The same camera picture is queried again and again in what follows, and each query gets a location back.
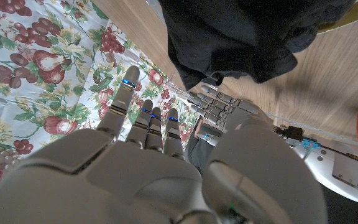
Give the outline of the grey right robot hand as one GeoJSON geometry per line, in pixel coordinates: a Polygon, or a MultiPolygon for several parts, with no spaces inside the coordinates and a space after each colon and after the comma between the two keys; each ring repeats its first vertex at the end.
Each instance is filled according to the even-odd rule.
{"type": "Polygon", "coordinates": [[[146,101],[118,139],[139,79],[128,68],[96,129],[35,152],[0,182],[0,223],[326,223],[323,191],[273,129],[223,134],[203,169],[185,160],[178,113],[146,101]]]}

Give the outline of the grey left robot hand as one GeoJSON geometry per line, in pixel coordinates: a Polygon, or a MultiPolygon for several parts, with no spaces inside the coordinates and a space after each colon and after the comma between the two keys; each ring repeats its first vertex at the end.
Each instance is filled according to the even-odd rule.
{"type": "Polygon", "coordinates": [[[273,120],[253,102],[229,96],[208,85],[203,85],[198,93],[190,92],[188,101],[191,109],[201,115],[208,125],[224,133],[247,124],[273,129],[273,120]]]}

